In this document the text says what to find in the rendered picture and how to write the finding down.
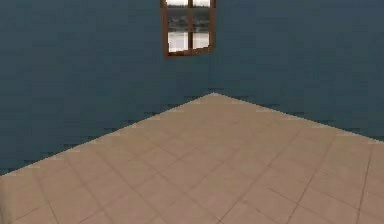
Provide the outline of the brown framed window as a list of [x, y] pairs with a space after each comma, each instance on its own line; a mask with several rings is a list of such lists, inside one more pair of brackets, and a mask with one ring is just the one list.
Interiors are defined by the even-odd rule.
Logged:
[[159, 0], [165, 57], [211, 53], [217, 0]]

